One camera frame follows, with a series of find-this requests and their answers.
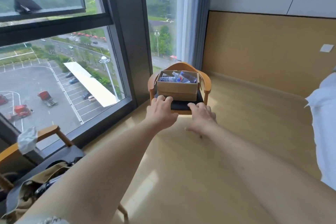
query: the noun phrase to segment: wooden chair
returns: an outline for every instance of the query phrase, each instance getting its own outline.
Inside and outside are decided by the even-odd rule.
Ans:
[[[75,146],[73,142],[70,141],[67,136],[61,132],[60,127],[57,125],[40,130],[38,132],[37,141],[39,142],[49,136],[52,136],[53,134],[57,134],[67,147],[59,150],[51,157],[44,160],[40,165],[33,168],[19,180],[15,181],[14,184],[12,184],[3,175],[0,174],[0,188],[8,193],[6,199],[6,212],[10,212],[16,208],[20,188],[26,180],[42,172],[55,161],[63,160],[66,162],[72,162],[76,157],[84,157],[84,152]],[[15,143],[0,153],[0,165],[4,165],[5,163],[11,161],[14,158],[17,158],[20,155],[21,153],[18,148],[18,143]],[[118,210],[124,215],[124,219],[127,220],[128,213],[121,204],[119,204]]]
[[[208,104],[208,95],[211,92],[211,80],[207,74],[202,71],[195,69],[193,66],[189,65],[186,62],[179,62],[171,65],[165,70],[178,70],[178,71],[189,71],[189,72],[197,72],[199,73],[200,80],[204,83],[204,99],[201,95],[200,90],[197,92],[197,100],[193,103],[197,104],[203,102],[205,105]],[[153,73],[152,76],[148,80],[148,91],[150,93],[150,102],[154,97],[157,97],[157,93],[155,92],[155,82],[158,78],[158,75],[161,71]],[[191,114],[190,108],[187,104],[190,103],[189,101],[173,101],[171,103],[171,111],[177,112],[178,114]]]

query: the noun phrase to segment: car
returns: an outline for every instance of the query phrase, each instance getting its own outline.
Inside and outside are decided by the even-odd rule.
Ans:
[[[70,77],[73,77],[73,73],[68,73],[65,78],[70,78]]]
[[[94,96],[89,96],[89,97],[88,97],[88,99],[89,99],[89,101],[90,101],[90,102],[92,102],[92,101],[95,101],[95,100],[96,100]]]
[[[91,94],[89,91],[86,91],[86,92],[82,95],[82,98],[85,100],[85,99],[88,99],[90,96],[92,96],[92,94]]]
[[[76,77],[75,77],[75,78],[72,78],[72,79],[69,81],[70,84],[74,84],[74,83],[76,83],[76,82],[79,82],[78,79],[77,79]]]

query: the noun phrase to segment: cardboard box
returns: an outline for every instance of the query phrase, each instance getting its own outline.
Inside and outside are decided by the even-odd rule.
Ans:
[[[181,101],[196,101],[197,90],[199,89],[199,75],[197,72],[183,71],[197,78],[197,83],[181,83],[181,82],[160,82],[162,74],[173,76],[173,72],[180,73],[181,71],[161,71],[157,77],[157,92],[159,95],[171,96],[174,100]]]

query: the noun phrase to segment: hand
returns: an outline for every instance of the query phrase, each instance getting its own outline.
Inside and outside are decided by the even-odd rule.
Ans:
[[[153,98],[152,104],[147,107],[145,121],[154,125],[158,131],[169,128],[176,122],[179,116],[178,113],[170,112],[170,104],[172,101],[172,97],[165,98],[162,95],[158,96],[157,99]]]
[[[200,135],[205,135],[206,129],[217,125],[216,114],[211,112],[211,108],[204,103],[188,104],[192,113],[192,122],[185,128],[187,131],[193,131]]]

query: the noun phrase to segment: light switch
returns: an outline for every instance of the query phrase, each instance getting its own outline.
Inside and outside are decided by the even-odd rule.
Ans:
[[[330,52],[333,47],[333,44],[324,44],[322,45],[320,52]]]

